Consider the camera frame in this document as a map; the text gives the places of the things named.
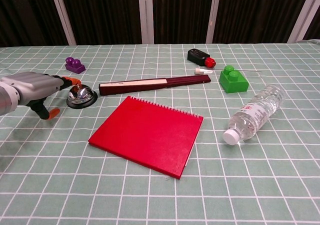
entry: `black bell base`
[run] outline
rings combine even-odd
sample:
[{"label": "black bell base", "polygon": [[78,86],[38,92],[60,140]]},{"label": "black bell base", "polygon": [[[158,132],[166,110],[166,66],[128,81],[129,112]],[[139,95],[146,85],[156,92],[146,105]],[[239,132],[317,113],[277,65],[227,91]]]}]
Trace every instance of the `black bell base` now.
[{"label": "black bell base", "polygon": [[98,94],[93,91],[93,97],[91,100],[89,101],[86,101],[84,103],[72,103],[70,102],[68,99],[66,100],[66,104],[68,105],[69,108],[72,108],[72,109],[84,109],[84,108],[87,108],[89,106],[91,106],[92,104],[94,104],[98,99]]}]

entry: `white bottle cap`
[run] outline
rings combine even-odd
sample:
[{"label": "white bottle cap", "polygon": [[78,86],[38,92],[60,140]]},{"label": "white bottle cap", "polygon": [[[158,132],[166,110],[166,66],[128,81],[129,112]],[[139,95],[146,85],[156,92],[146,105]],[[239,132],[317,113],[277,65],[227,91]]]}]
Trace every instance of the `white bottle cap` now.
[{"label": "white bottle cap", "polygon": [[240,136],[235,130],[228,129],[224,132],[223,139],[227,144],[235,145],[239,142]]}]

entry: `white label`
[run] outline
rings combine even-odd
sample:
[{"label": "white label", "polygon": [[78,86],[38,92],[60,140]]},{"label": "white label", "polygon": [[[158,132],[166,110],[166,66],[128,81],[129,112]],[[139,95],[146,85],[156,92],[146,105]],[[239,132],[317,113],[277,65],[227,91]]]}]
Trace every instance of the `white label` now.
[{"label": "white label", "polygon": [[260,121],[259,123],[261,125],[265,123],[264,120],[268,119],[266,110],[262,106],[255,103],[248,103],[244,105],[242,108],[240,108],[240,110],[238,110],[238,112],[250,115],[254,118],[254,120]]},{"label": "white label", "polygon": [[167,84],[167,79],[151,79],[138,81],[119,81],[101,84],[100,87],[115,87],[115,86],[136,86],[136,85],[153,85],[153,84]]}]

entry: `red cover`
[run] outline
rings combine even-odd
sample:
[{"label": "red cover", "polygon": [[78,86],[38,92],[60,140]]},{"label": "red cover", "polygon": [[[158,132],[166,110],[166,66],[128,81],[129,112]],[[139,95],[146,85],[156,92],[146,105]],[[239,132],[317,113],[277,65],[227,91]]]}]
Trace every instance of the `red cover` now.
[{"label": "red cover", "polygon": [[203,119],[128,96],[88,141],[92,146],[180,179]]}]

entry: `black device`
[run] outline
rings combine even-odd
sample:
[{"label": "black device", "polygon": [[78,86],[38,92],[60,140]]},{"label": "black device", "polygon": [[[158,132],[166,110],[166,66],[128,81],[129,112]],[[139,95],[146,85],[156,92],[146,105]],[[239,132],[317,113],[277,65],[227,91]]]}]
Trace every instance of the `black device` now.
[{"label": "black device", "polygon": [[215,60],[209,54],[196,48],[188,51],[187,59],[199,66],[206,66],[208,68],[213,68],[216,65]]}]

